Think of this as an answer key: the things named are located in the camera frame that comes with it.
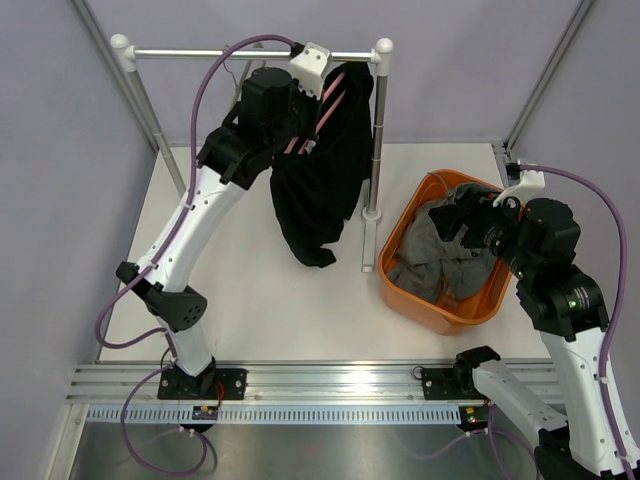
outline gray wall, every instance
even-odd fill
[[[503,140],[577,0],[89,0],[107,35],[151,47],[214,48],[280,33],[333,50],[393,39],[385,135],[393,141]],[[280,48],[272,44],[271,48]],[[210,62],[153,60],[141,74],[169,140],[187,143]],[[205,95],[200,138],[218,125],[227,74]]]
[[[4,2],[0,45],[0,465],[35,479],[153,155],[69,3]]]
[[[626,304],[614,343],[613,363],[626,414],[640,437],[640,2],[598,2],[558,71],[517,153],[593,180],[616,202],[626,220],[629,270]],[[577,262],[602,286],[609,313],[617,276],[615,224],[601,201],[580,186],[549,178],[547,196],[571,205],[582,226]]]

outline black cloth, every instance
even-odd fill
[[[345,63],[327,76],[325,88],[343,71],[345,77],[323,104],[323,113],[346,91],[345,96],[320,130],[311,153],[278,153],[273,159],[271,197],[276,218],[295,257],[309,267],[336,261],[322,245],[339,240],[371,170],[373,78],[365,63]]]

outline orange basket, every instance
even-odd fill
[[[501,190],[477,178],[453,170],[438,170],[433,173],[439,175],[449,187],[455,187],[461,183],[477,182],[489,188]],[[380,252],[378,273],[381,281],[380,294],[384,303],[391,310],[422,323],[440,335],[457,335],[467,327],[486,322],[498,312],[511,278],[509,269],[505,265],[496,261],[482,290],[473,297],[457,300],[444,293],[446,289],[443,289],[443,293],[440,294],[435,305],[396,287],[387,278],[387,272],[397,263],[396,251],[400,247],[404,232],[413,222],[416,210],[424,203],[443,197],[445,194],[445,186],[438,177],[431,174],[424,177]]]

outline white table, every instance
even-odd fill
[[[188,181],[189,149],[175,148]],[[385,145],[382,157],[378,252],[430,171],[460,170],[501,185],[489,144]],[[136,261],[156,239],[178,201],[162,161],[153,172],[129,259]],[[191,275],[190,285],[209,307],[202,318],[207,342],[219,360],[339,361],[451,359],[490,345],[503,358],[548,358],[520,308],[511,282],[502,308],[482,326],[442,337],[391,310],[378,294],[377,272],[360,271],[362,207],[331,246],[338,261],[324,269],[300,264],[276,221],[269,173],[222,221]],[[107,333],[125,341],[156,326],[144,304],[129,294],[116,306]],[[106,350],[101,360],[158,360],[166,342],[157,335],[127,350]]]

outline gray cloth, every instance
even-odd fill
[[[470,185],[463,183],[451,188],[444,197],[418,208],[396,252],[398,263],[387,273],[387,278],[394,285],[430,303],[438,299],[445,279],[448,292],[458,300],[480,291],[493,270],[493,255],[486,248],[463,248],[460,242],[466,232],[465,227],[453,241],[443,242],[429,216],[429,210],[450,205]]]

